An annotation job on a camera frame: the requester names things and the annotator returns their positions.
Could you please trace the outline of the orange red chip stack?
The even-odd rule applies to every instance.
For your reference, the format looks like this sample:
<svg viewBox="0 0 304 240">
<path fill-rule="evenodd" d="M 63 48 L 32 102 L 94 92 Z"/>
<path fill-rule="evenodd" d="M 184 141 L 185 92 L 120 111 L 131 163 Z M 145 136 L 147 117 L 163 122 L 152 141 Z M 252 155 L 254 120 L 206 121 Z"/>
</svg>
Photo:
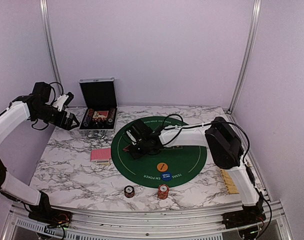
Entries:
<svg viewBox="0 0 304 240">
<path fill-rule="evenodd" d="M 161 200 L 165 200 L 169 195 L 169 187 L 166 184 L 158 186 L 157 197 Z"/>
</svg>

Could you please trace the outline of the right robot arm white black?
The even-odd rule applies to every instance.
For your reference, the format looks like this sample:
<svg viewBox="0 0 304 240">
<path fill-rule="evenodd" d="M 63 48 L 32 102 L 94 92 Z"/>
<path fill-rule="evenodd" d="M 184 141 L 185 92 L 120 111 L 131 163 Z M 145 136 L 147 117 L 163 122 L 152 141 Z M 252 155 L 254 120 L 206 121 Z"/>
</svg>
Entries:
<svg viewBox="0 0 304 240">
<path fill-rule="evenodd" d="M 130 141 L 128 151 L 134 159 L 173 146 L 208 148 L 214 164 L 228 172 L 240 194 L 245 209 L 240 212 L 239 219 L 244 224 L 250 224 L 259 216 L 258 207 L 262 206 L 264 198 L 246 163 L 248 150 L 243 149 L 240 137 L 233 130 L 234 126 L 235 123 L 216 117 L 210 123 L 162 124 L 152 129 L 138 119 L 125 130 L 125 135 Z"/>
</svg>

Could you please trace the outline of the orange big blind button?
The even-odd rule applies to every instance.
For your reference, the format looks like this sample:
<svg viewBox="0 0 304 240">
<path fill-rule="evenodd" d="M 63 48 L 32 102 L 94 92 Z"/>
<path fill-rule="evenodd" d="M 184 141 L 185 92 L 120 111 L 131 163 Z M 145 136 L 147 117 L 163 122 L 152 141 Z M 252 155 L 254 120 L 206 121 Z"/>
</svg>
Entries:
<svg viewBox="0 0 304 240">
<path fill-rule="evenodd" d="M 159 171 L 159 172 L 166 172 L 168 170 L 168 165 L 164 162 L 160 162 L 157 164 L 156 166 L 156 169 Z"/>
</svg>

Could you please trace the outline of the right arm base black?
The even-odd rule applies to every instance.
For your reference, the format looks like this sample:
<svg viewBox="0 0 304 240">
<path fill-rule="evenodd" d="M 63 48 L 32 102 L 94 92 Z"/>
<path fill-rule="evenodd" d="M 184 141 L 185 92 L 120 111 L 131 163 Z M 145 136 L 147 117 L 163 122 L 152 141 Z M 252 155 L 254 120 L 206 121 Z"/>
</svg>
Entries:
<svg viewBox="0 0 304 240">
<path fill-rule="evenodd" d="M 222 224 L 226 229 L 239 228 L 265 221 L 266 215 L 263 208 L 263 199 L 253 206 L 242 205 L 242 210 L 226 212 L 222 214 Z"/>
</svg>

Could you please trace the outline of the blue small blind button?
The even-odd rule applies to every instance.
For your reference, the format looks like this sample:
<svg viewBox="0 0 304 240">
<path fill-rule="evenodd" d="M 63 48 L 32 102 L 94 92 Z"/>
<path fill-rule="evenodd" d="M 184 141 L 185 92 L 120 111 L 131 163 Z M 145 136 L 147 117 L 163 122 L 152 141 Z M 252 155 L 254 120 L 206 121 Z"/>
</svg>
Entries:
<svg viewBox="0 0 304 240">
<path fill-rule="evenodd" d="M 162 172 L 160 177 L 163 181 L 170 181 L 173 178 L 173 175 L 170 172 Z"/>
</svg>

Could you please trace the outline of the triangular all-in button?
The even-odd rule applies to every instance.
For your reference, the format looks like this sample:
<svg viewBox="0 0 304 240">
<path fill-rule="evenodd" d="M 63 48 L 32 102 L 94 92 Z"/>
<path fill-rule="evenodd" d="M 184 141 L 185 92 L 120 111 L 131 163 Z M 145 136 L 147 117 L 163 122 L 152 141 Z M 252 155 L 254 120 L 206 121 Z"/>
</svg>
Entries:
<svg viewBox="0 0 304 240">
<path fill-rule="evenodd" d="M 125 148 L 123 148 L 122 151 L 123 152 L 130 152 L 131 151 L 131 146 L 130 145 L 126 146 Z"/>
</svg>

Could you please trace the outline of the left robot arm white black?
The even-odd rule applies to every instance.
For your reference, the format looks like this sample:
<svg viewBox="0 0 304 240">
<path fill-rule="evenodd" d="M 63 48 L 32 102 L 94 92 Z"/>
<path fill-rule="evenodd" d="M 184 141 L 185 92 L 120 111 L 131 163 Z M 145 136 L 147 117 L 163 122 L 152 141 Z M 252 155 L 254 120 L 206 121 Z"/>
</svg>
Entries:
<svg viewBox="0 0 304 240">
<path fill-rule="evenodd" d="M 66 131 L 80 126 L 66 110 L 73 98 L 71 92 L 56 94 L 52 84 L 36 82 L 31 93 L 19 95 L 0 113 L 0 193 L 37 206 L 35 213 L 45 223 L 55 219 L 55 211 L 41 203 L 43 196 L 30 180 L 50 126 Z"/>
</svg>

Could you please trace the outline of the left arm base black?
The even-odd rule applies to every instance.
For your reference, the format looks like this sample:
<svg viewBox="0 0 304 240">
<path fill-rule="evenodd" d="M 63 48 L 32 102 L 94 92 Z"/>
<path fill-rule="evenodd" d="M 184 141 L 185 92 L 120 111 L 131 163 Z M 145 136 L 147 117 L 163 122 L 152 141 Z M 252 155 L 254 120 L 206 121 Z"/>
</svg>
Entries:
<svg viewBox="0 0 304 240">
<path fill-rule="evenodd" d="M 28 217 L 50 226 L 68 226 L 71 223 L 72 213 L 67 210 L 52 208 L 49 196 L 40 191 L 40 200 L 37 205 L 29 205 Z"/>
</svg>

